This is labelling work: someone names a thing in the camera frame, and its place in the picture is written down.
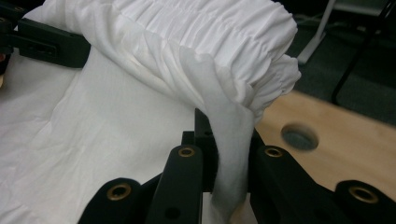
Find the crumpled white fabric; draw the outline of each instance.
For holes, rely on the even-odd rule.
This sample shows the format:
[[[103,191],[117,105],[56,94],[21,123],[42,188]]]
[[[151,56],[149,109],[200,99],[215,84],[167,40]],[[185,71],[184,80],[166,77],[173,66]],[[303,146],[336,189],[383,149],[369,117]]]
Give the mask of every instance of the crumpled white fabric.
[[[75,223],[119,176],[161,172],[193,109],[219,149],[212,223],[247,191],[262,111],[299,78],[291,15],[267,0],[47,0],[28,15],[83,34],[82,70],[13,56],[0,90],[1,223]]]

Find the black mount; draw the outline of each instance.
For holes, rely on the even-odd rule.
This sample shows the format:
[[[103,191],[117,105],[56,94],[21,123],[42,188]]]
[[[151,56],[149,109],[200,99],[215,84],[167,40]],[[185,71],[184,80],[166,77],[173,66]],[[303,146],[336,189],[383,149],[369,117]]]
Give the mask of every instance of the black mount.
[[[91,45],[83,36],[22,19],[27,12],[23,7],[0,1],[1,54],[10,55],[19,48],[20,55],[39,61],[73,68],[84,66]]]
[[[195,132],[184,132],[163,173],[149,182],[106,183],[79,224],[201,223],[202,193],[213,189],[217,148],[207,117],[195,111]],[[396,223],[396,203],[356,180],[335,192],[318,185],[283,148],[266,146],[255,132],[249,156],[250,204],[258,223]]]

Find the gray carpet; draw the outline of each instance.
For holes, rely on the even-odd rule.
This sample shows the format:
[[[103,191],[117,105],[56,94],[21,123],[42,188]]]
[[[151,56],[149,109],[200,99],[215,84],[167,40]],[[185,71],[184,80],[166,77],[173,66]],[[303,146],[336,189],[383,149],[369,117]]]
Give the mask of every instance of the gray carpet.
[[[317,26],[300,25],[288,54],[301,52]],[[295,90],[330,102],[332,90],[364,38],[350,27],[333,27],[306,65]],[[364,116],[396,126],[396,48],[388,36],[378,36],[359,60],[338,95],[340,105]]]

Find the metal ring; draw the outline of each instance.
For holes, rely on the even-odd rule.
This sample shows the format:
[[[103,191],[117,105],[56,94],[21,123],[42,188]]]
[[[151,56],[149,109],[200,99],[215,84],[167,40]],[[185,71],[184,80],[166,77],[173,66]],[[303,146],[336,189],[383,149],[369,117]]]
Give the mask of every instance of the metal ring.
[[[282,151],[277,148],[269,147],[264,150],[265,154],[270,157],[279,158],[283,156]]]
[[[127,183],[120,183],[107,191],[107,198],[110,201],[119,201],[126,198],[132,192],[132,188]]]
[[[178,155],[181,157],[191,157],[195,154],[195,150],[190,147],[183,147],[178,150]]]
[[[379,201],[376,194],[363,187],[352,186],[348,191],[355,199],[364,203],[378,203]]]

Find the light wood surface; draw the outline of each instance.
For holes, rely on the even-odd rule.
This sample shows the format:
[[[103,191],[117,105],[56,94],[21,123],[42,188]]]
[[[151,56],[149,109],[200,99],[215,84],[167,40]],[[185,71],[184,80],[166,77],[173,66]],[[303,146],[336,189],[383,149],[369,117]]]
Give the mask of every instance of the light wood surface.
[[[318,147],[301,151],[281,137],[291,123],[314,130]],[[396,129],[293,91],[269,106],[256,129],[266,145],[285,148],[320,185],[356,179],[396,201]]]

